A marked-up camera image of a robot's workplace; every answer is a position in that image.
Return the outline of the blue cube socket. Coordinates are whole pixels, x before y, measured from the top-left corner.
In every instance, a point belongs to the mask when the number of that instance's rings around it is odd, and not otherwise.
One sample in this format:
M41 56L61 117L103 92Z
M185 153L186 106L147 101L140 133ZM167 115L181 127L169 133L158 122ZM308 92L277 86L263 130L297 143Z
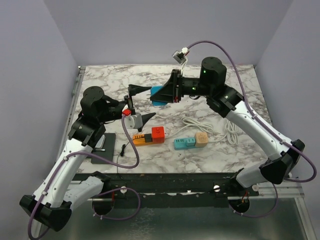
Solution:
M154 100L151 101L152 105L154 107L162 107L162 106L166 106L168 103L166 101L164 101L163 99L160 99L160 95L157 94L157 92L162 88L162 85L156 85L156 86L152 86L150 89L150 96L151 97L155 97Z

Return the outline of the red cube socket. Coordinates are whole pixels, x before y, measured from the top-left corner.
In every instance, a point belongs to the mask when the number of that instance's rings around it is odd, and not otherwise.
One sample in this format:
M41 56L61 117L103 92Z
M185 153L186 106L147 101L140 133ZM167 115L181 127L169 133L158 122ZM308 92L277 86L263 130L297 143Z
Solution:
M151 128L151 137L153 144L163 144L165 142L165 130L163 126Z

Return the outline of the orange power strip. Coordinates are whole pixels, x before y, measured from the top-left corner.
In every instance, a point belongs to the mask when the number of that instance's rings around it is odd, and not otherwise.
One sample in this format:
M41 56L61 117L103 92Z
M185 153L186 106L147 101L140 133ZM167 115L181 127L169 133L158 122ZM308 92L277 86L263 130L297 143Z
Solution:
M152 134L135 134L132 137L132 141L136 147L152 145Z

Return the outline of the black charger with cable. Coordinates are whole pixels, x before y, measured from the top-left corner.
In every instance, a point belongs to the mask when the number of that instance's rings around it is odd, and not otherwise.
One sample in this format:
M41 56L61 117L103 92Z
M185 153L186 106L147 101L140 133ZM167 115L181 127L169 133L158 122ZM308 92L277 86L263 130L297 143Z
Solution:
M151 133L147 134L135 134L132 136L132 141L136 147L151 145L153 143L153 138ZM123 157L125 154L125 149L130 142L128 141L126 144L123 144L121 147L121 151L116 158L116 163L120 157Z

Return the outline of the teal power strip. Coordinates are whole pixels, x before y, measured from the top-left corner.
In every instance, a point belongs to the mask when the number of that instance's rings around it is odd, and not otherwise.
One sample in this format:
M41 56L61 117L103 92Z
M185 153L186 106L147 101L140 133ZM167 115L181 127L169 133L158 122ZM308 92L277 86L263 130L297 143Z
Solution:
M189 150L189 149L194 149L196 148L196 146L186 146L186 140L188 137L186 138L176 138L173 141L173 147L175 150L179 151L179 150Z

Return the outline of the small teal plug adapter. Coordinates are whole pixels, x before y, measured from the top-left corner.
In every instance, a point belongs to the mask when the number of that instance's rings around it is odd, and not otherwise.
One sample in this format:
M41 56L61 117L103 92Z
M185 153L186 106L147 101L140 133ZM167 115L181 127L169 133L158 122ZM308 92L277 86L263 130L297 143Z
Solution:
M187 147L194 147L196 145L196 139L194 137L188 137L186 139L186 146Z

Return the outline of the beige cube socket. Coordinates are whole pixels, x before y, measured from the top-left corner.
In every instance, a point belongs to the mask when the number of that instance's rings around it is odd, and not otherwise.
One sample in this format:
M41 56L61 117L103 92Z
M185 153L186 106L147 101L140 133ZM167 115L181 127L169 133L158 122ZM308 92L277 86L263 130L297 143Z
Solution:
M195 138L195 146L197 148L203 148L209 142L208 134L206 132L197 132L194 138Z

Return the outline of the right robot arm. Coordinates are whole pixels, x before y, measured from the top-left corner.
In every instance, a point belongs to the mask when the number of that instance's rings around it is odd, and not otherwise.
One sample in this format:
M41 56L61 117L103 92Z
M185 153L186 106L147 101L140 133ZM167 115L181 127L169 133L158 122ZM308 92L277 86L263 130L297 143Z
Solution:
M198 78L184 77L179 69L171 72L169 80L150 97L153 102L178 103L184 96L203 96L210 109L222 118L237 125L264 151L264 163L240 170L229 189L240 196L248 187L263 182L281 184L299 161L305 144L291 140L261 119L244 97L226 81L227 68L216 57L206 57L201 62Z

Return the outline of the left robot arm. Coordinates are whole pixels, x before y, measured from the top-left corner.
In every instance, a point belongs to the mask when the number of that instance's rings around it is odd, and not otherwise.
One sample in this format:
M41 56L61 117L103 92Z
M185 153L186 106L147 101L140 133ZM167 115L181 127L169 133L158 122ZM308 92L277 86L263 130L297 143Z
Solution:
M68 186L85 158L96 157L93 150L104 136L107 122L121 120L136 159L140 158L128 130L141 131L154 113L141 115L136 112L132 97L150 89L149 86L130 84L122 101L107 96L99 86L90 86L83 92L81 111L71 126L58 160L38 189L31 195L23 195L19 202L30 217L29 228L36 220L58 232L79 205L95 195L103 198L110 193L111 186L100 172L94 172L73 190L68 190Z

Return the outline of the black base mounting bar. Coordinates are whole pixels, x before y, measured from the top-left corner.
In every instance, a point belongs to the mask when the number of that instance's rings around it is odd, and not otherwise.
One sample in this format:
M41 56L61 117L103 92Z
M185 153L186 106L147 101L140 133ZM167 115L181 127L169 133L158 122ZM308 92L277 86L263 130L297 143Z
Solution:
M103 191L112 194L95 196L93 206L100 210L141 208L226 208L228 199L248 200L258 196L251 187L238 186L234 173L101 173ZM127 187L126 193L118 189Z

